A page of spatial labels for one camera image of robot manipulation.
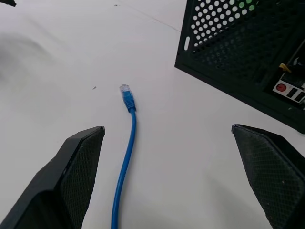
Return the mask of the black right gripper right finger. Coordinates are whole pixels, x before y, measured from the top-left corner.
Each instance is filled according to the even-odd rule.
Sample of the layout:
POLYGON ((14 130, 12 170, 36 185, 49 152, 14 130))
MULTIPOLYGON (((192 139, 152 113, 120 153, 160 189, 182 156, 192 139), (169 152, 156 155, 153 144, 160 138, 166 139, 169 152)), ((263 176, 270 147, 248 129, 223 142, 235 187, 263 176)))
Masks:
POLYGON ((285 138, 233 125, 248 182, 273 229, 305 229, 305 157, 285 138))

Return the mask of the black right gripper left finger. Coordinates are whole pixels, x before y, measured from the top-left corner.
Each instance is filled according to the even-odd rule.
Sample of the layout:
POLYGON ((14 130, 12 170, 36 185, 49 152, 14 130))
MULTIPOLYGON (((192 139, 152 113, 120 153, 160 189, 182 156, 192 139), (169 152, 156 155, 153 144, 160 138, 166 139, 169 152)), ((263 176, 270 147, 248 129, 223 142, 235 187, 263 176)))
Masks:
POLYGON ((40 169, 0 229, 81 229, 92 196, 105 129, 67 138, 40 169))

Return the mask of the black perforated computer case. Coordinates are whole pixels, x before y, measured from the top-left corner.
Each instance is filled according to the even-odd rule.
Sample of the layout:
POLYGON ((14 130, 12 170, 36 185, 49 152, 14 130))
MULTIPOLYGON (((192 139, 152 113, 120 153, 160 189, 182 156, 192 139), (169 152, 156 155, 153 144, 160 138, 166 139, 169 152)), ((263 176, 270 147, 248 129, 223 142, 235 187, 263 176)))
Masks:
POLYGON ((305 0, 187 0, 175 67, 305 134, 305 0))

